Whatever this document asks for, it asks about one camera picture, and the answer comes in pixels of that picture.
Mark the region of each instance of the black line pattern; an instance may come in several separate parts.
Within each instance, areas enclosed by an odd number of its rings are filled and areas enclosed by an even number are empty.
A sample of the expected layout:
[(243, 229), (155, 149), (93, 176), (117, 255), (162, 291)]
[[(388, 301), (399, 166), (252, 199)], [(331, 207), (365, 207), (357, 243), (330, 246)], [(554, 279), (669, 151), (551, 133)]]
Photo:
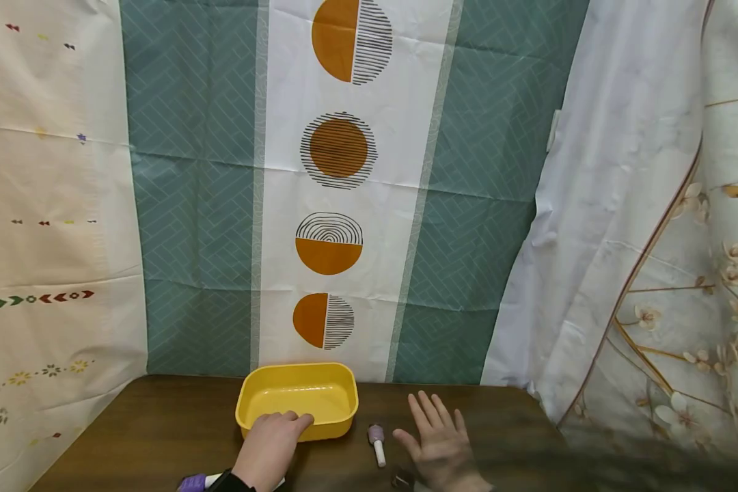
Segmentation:
[[(358, 127), (367, 144), (366, 162), (358, 172), (355, 172), (352, 176), (331, 176), (323, 172), (317, 164), (315, 164), (312, 158), (312, 139), (315, 132), (322, 124), (327, 121), (343, 120)], [(320, 144), (325, 144), (327, 149), (319, 149), (320, 152), (324, 152), (326, 155), (326, 165), (329, 169), (333, 170), (346, 170), (348, 167), (353, 167), (357, 159), (363, 158), (363, 152), (355, 149), (355, 145), (350, 141), (339, 141), (336, 136), (327, 136), (326, 139), (319, 139)], [(374, 141), (374, 135), (371, 133), (369, 126), (363, 123), (362, 120), (356, 118), (352, 114), (339, 112), (339, 113), (328, 113), (326, 115), (319, 116), (316, 120), (306, 126), (303, 131), (303, 139), (301, 139), (301, 160), (303, 161), (303, 168), (306, 169), (312, 180), (320, 183), (324, 187), (337, 188), (339, 190), (353, 190), (367, 180), (370, 173), (374, 169), (374, 163), (378, 159), (377, 144)]]
[(383, 72), (394, 50), (391, 22), (374, 0), (360, 0), (353, 84), (369, 83)]
[(364, 245), (361, 226), (341, 213), (315, 212), (303, 219), (295, 237), (339, 244)]
[(353, 308), (335, 295), (328, 294), (328, 308), (325, 315), (325, 339), (323, 348), (332, 351), (344, 343), (355, 328)]

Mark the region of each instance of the yellow plastic tray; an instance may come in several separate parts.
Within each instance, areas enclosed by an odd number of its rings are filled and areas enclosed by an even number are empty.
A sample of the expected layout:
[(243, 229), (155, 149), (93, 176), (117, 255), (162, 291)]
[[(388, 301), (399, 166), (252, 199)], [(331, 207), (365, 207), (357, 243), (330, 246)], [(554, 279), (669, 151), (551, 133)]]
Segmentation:
[(235, 420), (245, 437), (260, 415), (288, 410), (315, 418), (298, 442), (347, 434), (358, 410), (353, 372), (336, 362), (259, 368), (243, 382)]

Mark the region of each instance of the beige patterned fabric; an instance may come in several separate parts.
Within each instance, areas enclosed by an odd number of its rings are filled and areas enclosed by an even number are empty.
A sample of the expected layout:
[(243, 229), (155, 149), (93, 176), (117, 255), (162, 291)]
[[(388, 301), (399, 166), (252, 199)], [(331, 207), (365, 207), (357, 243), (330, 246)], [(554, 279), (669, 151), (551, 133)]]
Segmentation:
[(738, 0), (702, 45), (702, 150), (562, 423), (738, 455)]

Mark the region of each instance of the black sleeve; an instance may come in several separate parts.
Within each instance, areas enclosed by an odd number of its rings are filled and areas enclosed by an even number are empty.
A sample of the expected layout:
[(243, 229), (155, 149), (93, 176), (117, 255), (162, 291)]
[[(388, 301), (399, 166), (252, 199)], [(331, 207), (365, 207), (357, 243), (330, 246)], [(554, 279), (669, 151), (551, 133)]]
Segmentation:
[(225, 471), (218, 477), (213, 485), (205, 492), (256, 492), (254, 487), (249, 487), (243, 480), (232, 474), (232, 470)]

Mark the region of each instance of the hand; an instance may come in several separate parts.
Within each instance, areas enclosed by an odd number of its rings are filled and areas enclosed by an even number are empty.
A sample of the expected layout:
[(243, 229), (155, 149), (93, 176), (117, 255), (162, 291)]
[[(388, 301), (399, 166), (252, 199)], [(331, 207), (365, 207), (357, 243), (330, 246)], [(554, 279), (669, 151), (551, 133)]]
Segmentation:
[(394, 437), (407, 449), (426, 485), (435, 492), (492, 491), (476, 468), (462, 413), (454, 411), (452, 420), (436, 394), (430, 400), (419, 392), (419, 398), (421, 405), (414, 395), (407, 395), (421, 444), (401, 429), (394, 431)]
[(261, 415), (251, 427), (232, 473), (257, 492), (271, 492), (279, 485), (303, 431), (315, 421), (308, 413)]

